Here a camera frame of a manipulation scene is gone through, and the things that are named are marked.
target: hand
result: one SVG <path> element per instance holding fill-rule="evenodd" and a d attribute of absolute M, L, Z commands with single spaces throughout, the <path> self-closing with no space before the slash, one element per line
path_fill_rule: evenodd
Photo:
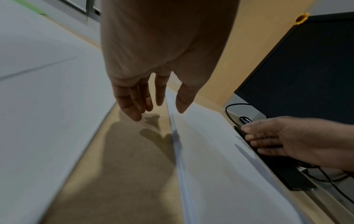
<path fill-rule="evenodd" d="M 102 51 L 113 93 L 135 121 L 151 111 L 148 80 L 156 73 L 162 105 L 171 71 L 182 81 L 176 107 L 183 113 L 210 78 L 228 39 L 237 0 L 104 0 Z"/>
<path fill-rule="evenodd" d="M 243 125 L 258 152 L 354 171 L 354 126 L 314 118 L 278 117 Z M 279 145 L 279 148 L 265 148 Z"/>

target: computer monitor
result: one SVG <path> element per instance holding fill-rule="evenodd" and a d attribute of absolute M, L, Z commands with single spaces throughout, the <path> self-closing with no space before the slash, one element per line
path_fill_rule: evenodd
<path fill-rule="evenodd" d="M 235 94 L 267 117 L 354 124 L 354 13 L 294 26 Z"/>

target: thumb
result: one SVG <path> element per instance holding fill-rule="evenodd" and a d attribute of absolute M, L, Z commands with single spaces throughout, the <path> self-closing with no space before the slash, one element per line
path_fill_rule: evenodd
<path fill-rule="evenodd" d="M 199 86 L 187 86 L 182 83 L 177 93 L 176 108 L 178 112 L 184 113 L 193 103 L 195 96 L 204 84 Z"/>

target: finger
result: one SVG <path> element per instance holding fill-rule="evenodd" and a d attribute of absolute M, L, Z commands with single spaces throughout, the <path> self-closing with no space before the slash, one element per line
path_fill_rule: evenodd
<path fill-rule="evenodd" d="M 178 112 L 184 113 L 187 108 L 193 103 L 195 96 L 203 85 L 200 86 L 186 86 L 182 84 L 177 93 L 176 108 Z"/>
<path fill-rule="evenodd" d="M 263 138 L 268 138 L 268 137 L 278 137 L 278 134 L 277 133 L 272 133 L 272 132 L 269 132 L 269 133 L 257 133 L 257 134 L 254 134 L 254 135 L 248 134 L 244 138 L 247 141 L 253 141 L 253 140 L 263 139 Z"/>
<path fill-rule="evenodd" d="M 138 85 L 129 88 L 130 96 L 135 103 L 136 107 L 139 109 L 140 113 L 144 113 L 146 110 L 143 99 L 141 98 L 141 93 Z"/>
<path fill-rule="evenodd" d="M 141 98 L 145 104 L 145 108 L 147 111 L 152 111 L 152 109 L 154 108 L 154 105 L 152 104 L 152 100 L 151 100 L 151 95 L 150 95 L 150 90 L 149 90 L 149 78 L 150 75 L 146 78 L 141 79 L 138 82 L 139 85 L 139 90 L 140 90 L 140 94 L 141 94 Z"/>
<path fill-rule="evenodd" d="M 263 133 L 265 136 L 271 136 L 271 134 L 278 133 L 283 127 L 281 118 L 270 118 L 245 124 L 241 126 L 241 130 L 248 134 Z"/>
<path fill-rule="evenodd" d="M 155 77 L 155 89 L 156 89 L 156 105 L 161 106 L 163 104 L 163 100 L 165 99 L 165 92 L 167 82 L 169 81 L 170 75 L 161 76 L 156 73 Z"/>
<path fill-rule="evenodd" d="M 251 141 L 250 144 L 256 148 L 267 147 L 271 145 L 282 145 L 279 138 L 266 138 Z"/>
<path fill-rule="evenodd" d="M 129 88 L 112 85 L 114 97 L 121 110 L 134 121 L 140 121 L 142 116 L 133 102 Z"/>
<path fill-rule="evenodd" d="M 257 151 L 260 154 L 267 155 L 267 156 L 288 156 L 284 148 L 273 148 L 273 149 L 260 148 Z"/>

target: black monitor screen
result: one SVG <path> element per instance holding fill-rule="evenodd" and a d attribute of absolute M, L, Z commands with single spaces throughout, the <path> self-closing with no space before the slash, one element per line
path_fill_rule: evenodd
<path fill-rule="evenodd" d="M 354 124 L 354 19 L 293 28 L 235 93 L 268 117 Z"/>

